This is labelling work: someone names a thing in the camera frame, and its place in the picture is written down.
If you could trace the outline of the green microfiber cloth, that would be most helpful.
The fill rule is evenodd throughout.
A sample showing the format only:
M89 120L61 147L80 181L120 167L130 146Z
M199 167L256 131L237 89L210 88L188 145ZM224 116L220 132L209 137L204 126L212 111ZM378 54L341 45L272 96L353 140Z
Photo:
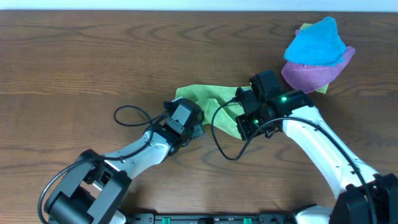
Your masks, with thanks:
M175 97L186 98L196 103L204 111L205 125L211 124L212 117L220 106L235 97L236 90L237 87L230 86L189 85L178 88ZM243 113L243 107L239 103L230 103L219 110L213 126L234 138L241 139L235 119Z

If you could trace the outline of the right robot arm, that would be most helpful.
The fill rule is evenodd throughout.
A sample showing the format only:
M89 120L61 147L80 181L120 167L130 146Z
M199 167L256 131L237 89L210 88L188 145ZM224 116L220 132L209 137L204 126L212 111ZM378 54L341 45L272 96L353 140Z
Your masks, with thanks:
M301 90L281 87L272 70L236 90L244 113L236 118L242 140L283 132L295 141L330 186L332 208L309 205L292 214L294 223L397 223L397 177L380 175L333 132Z

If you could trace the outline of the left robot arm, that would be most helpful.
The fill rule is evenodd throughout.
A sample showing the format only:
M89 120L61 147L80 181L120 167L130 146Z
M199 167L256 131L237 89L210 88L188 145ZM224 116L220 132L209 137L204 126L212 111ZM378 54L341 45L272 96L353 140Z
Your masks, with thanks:
M103 155L88 149L60 171L40 194L40 221L128 223L119 206L132 180L204 133L204 112L196 103L179 97L164 108L134 143Z

